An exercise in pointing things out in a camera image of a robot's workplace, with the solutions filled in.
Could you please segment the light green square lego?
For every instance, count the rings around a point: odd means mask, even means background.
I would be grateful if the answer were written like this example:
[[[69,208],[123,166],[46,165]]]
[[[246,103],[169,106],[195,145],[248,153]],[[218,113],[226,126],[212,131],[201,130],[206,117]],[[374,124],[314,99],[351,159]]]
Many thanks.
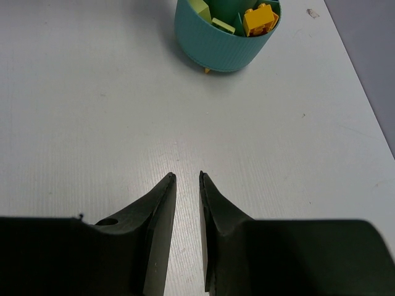
[[[189,0],[189,4],[202,19],[207,23],[212,23],[212,17],[208,4],[204,0]]]

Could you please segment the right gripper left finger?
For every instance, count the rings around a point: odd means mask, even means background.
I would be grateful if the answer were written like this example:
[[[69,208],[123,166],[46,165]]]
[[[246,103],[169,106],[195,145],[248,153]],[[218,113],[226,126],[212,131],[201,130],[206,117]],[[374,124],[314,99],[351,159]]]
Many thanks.
[[[162,295],[177,179],[96,224],[1,218],[2,295]]]

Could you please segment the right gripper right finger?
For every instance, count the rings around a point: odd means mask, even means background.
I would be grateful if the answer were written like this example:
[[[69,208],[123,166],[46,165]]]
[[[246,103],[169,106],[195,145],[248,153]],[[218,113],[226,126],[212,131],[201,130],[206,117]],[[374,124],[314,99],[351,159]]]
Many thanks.
[[[364,220],[255,220],[199,176],[210,295],[393,295],[394,260]]]

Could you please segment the orange square lego brick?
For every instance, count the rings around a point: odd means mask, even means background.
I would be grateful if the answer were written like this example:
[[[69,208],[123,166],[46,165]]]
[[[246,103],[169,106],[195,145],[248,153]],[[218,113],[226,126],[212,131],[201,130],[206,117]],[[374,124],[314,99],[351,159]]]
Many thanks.
[[[276,27],[279,19],[280,16],[272,9],[271,4],[259,4],[256,9],[245,11],[243,17],[244,32],[247,37],[265,35]]]

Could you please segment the white tape scrap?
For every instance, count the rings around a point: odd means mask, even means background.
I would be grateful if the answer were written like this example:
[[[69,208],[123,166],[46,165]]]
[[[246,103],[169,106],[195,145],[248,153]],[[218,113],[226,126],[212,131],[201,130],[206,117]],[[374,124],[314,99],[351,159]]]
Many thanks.
[[[318,13],[316,13],[316,11],[314,11],[313,9],[307,9],[306,10],[307,14],[312,17],[313,19],[316,19],[317,17],[319,17],[320,15]]]

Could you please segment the teal divided round container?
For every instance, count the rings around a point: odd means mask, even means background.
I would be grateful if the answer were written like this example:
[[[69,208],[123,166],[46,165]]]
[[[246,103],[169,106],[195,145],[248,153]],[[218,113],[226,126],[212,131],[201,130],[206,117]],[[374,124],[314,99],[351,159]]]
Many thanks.
[[[234,72],[252,62],[276,30],[276,26],[260,36],[247,36],[243,17],[248,9],[268,4],[281,16],[279,1],[203,1],[210,17],[232,26],[234,33],[214,26],[193,7],[192,1],[178,1],[175,11],[175,36],[184,53],[198,65],[216,72]]]

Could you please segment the light green curved lego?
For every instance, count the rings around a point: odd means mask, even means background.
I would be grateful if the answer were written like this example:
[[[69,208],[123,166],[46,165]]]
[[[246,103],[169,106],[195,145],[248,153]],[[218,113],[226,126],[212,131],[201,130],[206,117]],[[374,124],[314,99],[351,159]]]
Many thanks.
[[[229,24],[227,24],[227,23],[225,23],[225,22],[223,22],[223,21],[221,21],[221,20],[219,20],[217,18],[213,18],[212,19],[212,25],[215,28],[217,28],[217,29],[219,29],[221,31],[224,31],[225,33],[229,33],[231,35],[233,35],[235,33],[235,30],[236,30],[235,27],[233,27],[233,26],[231,26],[231,25],[229,25]]]

